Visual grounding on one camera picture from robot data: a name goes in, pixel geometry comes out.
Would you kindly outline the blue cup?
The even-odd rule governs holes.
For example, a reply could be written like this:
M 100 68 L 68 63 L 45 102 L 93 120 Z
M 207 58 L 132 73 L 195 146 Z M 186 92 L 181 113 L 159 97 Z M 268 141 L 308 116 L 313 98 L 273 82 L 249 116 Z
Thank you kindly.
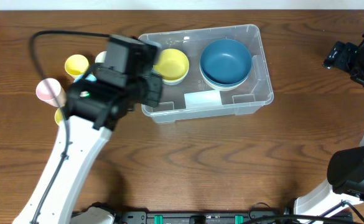
M 79 75 L 76 77 L 76 79 L 74 79 L 74 83 L 76 83 L 77 81 L 79 81 L 81 78 L 83 77 L 83 75 Z M 96 81 L 96 77 L 91 73 L 88 76 L 85 77 L 85 80 L 88 80 L 90 82 L 95 82 Z

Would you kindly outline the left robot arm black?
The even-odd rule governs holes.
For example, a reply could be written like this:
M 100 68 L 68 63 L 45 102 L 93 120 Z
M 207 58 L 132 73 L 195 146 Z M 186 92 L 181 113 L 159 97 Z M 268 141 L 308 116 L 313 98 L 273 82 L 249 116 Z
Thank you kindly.
M 122 35 L 106 38 L 105 61 L 90 65 L 67 91 L 52 153 L 14 223 L 69 223 L 87 175 L 117 122 L 135 104 L 157 107 L 161 100 L 162 77 L 153 70 L 160 44 Z

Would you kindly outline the yellow small bowl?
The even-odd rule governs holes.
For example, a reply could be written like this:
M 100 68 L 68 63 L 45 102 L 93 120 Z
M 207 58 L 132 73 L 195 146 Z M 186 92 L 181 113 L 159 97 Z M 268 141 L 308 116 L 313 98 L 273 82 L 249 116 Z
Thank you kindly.
M 182 67 L 189 69 L 190 64 L 186 54 L 184 54 L 181 50 L 165 49 L 161 52 L 159 60 L 153 66 L 153 69 L 160 74 L 160 71 L 167 67 Z

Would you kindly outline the white small bowl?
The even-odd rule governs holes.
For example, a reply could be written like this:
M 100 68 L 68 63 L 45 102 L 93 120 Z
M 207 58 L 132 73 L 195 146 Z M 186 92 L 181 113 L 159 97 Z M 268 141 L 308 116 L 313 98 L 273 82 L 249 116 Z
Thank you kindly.
M 177 85 L 184 80 L 184 78 L 187 76 L 188 72 L 189 72 L 188 68 L 167 67 L 165 69 L 162 69 L 160 71 L 160 74 L 162 75 L 162 81 L 166 85 Z

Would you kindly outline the grey small bowl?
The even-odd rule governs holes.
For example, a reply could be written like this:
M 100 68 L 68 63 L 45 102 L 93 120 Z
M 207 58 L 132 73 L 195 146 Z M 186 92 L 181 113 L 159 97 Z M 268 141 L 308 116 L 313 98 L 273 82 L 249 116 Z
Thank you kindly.
M 162 79 L 162 82 L 165 84 L 165 85 L 178 85 L 179 83 L 181 83 L 183 81 L 183 77 L 180 78 L 180 79 L 177 79 L 177 80 L 166 80 L 166 79 Z

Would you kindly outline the large cream bowl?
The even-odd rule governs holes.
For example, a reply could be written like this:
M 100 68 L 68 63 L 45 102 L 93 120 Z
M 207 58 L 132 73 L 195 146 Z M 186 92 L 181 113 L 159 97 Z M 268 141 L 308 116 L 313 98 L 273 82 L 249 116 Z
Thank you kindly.
M 245 82 L 247 80 L 247 78 L 245 78 L 242 82 L 236 84 L 236 85 L 232 85 L 232 86 L 220 86 L 220 85 L 216 85 L 210 82 L 209 79 L 207 79 L 205 77 L 205 75 L 202 73 L 202 77 L 204 82 L 210 86 L 211 88 L 213 88 L 214 90 L 218 90 L 218 91 L 231 91 L 234 90 L 235 88 L 237 88 L 238 86 L 240 86 L 243 82 Z

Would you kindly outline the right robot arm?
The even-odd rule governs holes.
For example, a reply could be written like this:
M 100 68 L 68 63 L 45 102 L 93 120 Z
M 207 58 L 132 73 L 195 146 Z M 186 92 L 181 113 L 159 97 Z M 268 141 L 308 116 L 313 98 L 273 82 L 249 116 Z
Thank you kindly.
M 347 73 L 364 87 L 364 32 L 359 44 L 338 41 L 323 66 Z M 326 179 L 308 194 L 296 198 L 288 214 L 295 223 L 330 223 L 344 208 L 364 203 L 364 132 L 355 146 L 333 154 Z

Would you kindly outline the yellow cup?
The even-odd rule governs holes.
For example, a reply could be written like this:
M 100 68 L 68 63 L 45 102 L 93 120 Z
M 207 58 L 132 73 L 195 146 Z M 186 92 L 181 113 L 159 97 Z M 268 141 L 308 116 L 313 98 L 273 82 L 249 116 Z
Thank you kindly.
M 60 122 L 63 120 L 63 116 L 62 116 L 62 110 L 61 108 L 58 108 L 54 114 L 54 120 L 56 122 L 56 124 L 59 126 Z
M 65 71 L 74 79 L 83 75 L 89 67 L 89 61 L 84 55 L 71 55 L 65 61 Z

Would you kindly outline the dark blue bowl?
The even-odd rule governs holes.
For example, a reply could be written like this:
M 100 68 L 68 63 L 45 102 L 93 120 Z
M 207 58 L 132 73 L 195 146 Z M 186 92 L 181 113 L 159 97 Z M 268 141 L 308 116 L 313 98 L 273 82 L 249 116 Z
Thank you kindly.
M 220 39 L 208 44 L 201 56 L 200 67 L 209 79 L 222 84 L 242 80 L 252 69 L 252 56 L 248 48 L 233 39 Z
M 219 88 L 236 88 L 237 86 L 241 85 L 243 82 L 245 82 L 248 77 L 250 76 L 250 74 L 248 73 L 247 76 L 245 76 L 242 80 L 233 83 L 233 84 L 222 84 L 222 83 L 218 83 L 216 81 L 213 81 L 211 79 L 209 79 L 209 75 L 207 74 L 207 72 L 204 71 L 204 69 L 202 67 L 200 67 L 200 72 L 201 75 L 203 76 L 203 79 L 208 81 L 211 85 L 217 86 Z

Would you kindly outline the pink cup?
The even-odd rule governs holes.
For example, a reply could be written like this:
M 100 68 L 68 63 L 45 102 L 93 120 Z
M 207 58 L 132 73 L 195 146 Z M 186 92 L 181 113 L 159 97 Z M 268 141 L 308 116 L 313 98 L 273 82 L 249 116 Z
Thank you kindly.
M 38 99 L 55 107 L 65 105 L 67 97 L 59 81 L 54 78 L 42 80 L 35 89 Z

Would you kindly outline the cream cup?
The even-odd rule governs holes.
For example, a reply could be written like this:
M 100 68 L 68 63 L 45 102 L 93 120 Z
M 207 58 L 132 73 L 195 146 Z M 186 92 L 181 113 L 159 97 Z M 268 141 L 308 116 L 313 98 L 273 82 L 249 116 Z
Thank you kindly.
M 95 63 L 103 63 L 105 61 L 105 58 L 106 58 L 106 51 L 102 51 L 96 56 Z

